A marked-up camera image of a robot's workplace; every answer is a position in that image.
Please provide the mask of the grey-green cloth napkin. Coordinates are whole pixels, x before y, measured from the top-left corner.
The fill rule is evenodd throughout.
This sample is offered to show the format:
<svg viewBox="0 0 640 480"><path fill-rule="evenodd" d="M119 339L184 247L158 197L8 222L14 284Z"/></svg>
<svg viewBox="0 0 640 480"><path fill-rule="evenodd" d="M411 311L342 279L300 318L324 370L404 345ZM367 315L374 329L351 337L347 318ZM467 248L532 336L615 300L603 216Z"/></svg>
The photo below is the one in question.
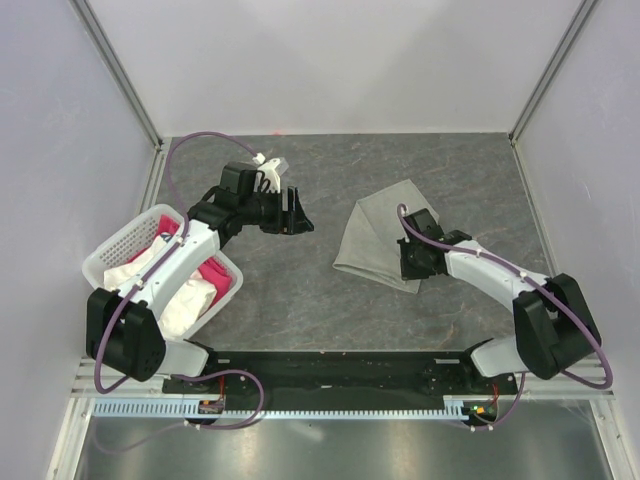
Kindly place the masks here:
<svg viewBox="0 0 640 480"><path fill-rule="evenodd" d="M401 276L397 241L405 232L397 216L400 204L412 212L426 208L434 218L439 217L409 179L361 198L348 219L333 268L416 294L420 282Z"/></svg>

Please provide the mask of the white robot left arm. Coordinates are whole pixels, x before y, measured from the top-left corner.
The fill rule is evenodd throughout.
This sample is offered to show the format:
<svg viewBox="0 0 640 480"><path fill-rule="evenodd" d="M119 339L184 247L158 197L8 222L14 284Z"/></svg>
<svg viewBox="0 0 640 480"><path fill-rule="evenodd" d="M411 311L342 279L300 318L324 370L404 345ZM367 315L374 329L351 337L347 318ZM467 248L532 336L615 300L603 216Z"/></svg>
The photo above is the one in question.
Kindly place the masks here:
<svg viewBox="0 0 640 480"><path fill-rule="evenodd" d="M159 321L180 287L243 227L282 235L313 231L297 188L281 183L287 167L282 158L228 163L218 185L189 208L147 265L113 290L95 288L87 301L86 352L96 375L109 367L139 382L176 375L198 393L216 388L220 371L208 362L208 350L184 336L166 338Z"/></svg>

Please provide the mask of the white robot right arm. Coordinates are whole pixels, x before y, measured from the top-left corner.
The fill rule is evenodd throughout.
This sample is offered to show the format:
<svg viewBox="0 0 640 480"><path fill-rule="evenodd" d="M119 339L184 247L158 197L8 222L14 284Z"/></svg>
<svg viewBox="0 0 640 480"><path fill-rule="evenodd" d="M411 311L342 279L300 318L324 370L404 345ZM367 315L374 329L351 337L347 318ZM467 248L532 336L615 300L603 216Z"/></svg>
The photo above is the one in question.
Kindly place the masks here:
<svg viewBox="0 0 640 480"><path fill-rule="evenodd" d="M589 388L611 387L613 372L602 338L573 277L524 269L462 231L444 232L427 208L410 213L399 204L397 216L404 230L398 241L403 279L447 275L477 288L512 315L512 336L467 349L469 362L457 371L465 391L481 393L494 377L507 373L531 373L542 380L562 374Z"/></svg>

